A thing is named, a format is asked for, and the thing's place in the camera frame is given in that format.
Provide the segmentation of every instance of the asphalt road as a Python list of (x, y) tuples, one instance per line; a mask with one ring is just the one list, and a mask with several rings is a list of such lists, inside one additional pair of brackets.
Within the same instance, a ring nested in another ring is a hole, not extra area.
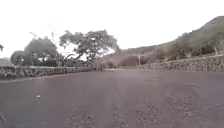
[(0, 113), (12, 128), (223, 128), (223, 92), (224, 73), (85, 72), (0, 82)]

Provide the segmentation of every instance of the tree canopy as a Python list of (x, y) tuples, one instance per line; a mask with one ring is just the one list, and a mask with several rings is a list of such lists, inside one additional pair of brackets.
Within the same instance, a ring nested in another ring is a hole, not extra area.
[[(69, 44), (73, 46), (73, 53), (65, 56), (58, 53), (56, 45), (47, 37), (34, 38), (23, 51), (15, 51), (11, 55), (11, 62), (22, 66), (78, 66), (93, 64), (111, 49), (120, 50), (117, 39), (106, 30), (90, 31), (86, 34), (65, 31), (60, 37), (59, 46), (66, 48)], [(81, 57), (85, 57), (86, 61), (81, 61)]]
[(55, 59), (57, 47), (47, 37), (33, 39), (24, 51), (15, 51), (11, 56), (14, 65), (44, 66), (46, 60)]
[(60, 46), (66, 48), (69, 44), (73, 44), (75, 54), (69, 54), (67, 58), (76, 55), (74, 59), (77, 61), (85, 55), (88, 63), (92, 63), (97, 57), (107, 53), (109, 49), (120, 50), (117, 39), (109, 35), (106, 30), (90, 31), (87, 34), (80, 32), (72, 34), (66, 31), (60, 37)]

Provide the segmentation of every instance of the leaves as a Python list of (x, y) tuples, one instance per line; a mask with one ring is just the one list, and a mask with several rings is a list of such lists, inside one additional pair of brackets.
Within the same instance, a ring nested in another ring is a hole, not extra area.
[(75, 60), (85, 55), (86, 60), (91, 63), (94, 62), (97, 57), (107, 53), (109, 49), (115, 51), (120, 50), (117, 45), (117, 39), (112, 35), (108, 35), (106, 30), (89, 31), (86, 34), (78, 32), (72, 34), (66, 31), (65, 34), (60, 37), (60, 46), (66, 48), (69, 44), (74, 45), (73, 51), (77, 54)]

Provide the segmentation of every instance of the overcast sky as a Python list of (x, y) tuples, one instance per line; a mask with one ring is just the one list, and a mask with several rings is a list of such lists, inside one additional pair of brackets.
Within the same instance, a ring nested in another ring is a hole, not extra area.
[(33, 36), (106, 29), (121, 48), (165, 43), (223, 15), (223, 0), (1, 0), (0, 57)]

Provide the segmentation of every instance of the mountain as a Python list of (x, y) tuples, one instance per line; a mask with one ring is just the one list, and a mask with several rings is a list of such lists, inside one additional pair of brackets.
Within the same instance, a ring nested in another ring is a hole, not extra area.
[(130, 55), (141, 54), (147, 57), (157, 56), (159, 50), (164, 51), (167, 60), (182, 59), (224, 50), (224, 16), (218, 16), (204, 24), (201, 28), (184, 33), (173, 41), (138, 48), (123, 49), (119, 53), (105, 56), (106, 60), (119, 63)]

